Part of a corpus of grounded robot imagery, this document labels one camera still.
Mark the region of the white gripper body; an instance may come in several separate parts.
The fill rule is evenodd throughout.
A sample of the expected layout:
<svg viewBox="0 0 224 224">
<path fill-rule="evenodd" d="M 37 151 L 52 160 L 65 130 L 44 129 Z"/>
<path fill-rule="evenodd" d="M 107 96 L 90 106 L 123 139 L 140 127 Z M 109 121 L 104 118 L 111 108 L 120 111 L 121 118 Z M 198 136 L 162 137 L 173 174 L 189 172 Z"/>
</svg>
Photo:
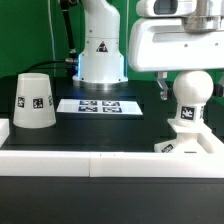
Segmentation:
<svg viewBox="0 0 224 224">
<path fill-rule="evenodd" d="M 128 63 L 137 72 L 224 68 L 224 27 L 189 33 L 183 20 L 139 19 L 130 33 Z"/>
</svg>

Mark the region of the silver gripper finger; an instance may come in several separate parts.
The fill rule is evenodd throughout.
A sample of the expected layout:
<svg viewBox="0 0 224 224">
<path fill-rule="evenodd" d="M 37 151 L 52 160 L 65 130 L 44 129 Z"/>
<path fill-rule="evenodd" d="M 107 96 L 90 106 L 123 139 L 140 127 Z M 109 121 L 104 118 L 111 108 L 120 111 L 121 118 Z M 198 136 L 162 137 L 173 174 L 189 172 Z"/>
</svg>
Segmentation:
<svg viewBox="0 0 224 224">
<path fill-rule="evenodd" d="M 213 95 L 215 97 L 224 97 L 224 72 L 217 84 L 214 85 Z"/>
<path fill-rule="evenodd" d="M 167 73 L 164 71 L 159 71 L 156 73 L 156 80 L 161 88 L 160 97 L 162 100 L 168 99 L 168 86 L 165 82 L 165 79 L 167 78 Z"/>
</svg>

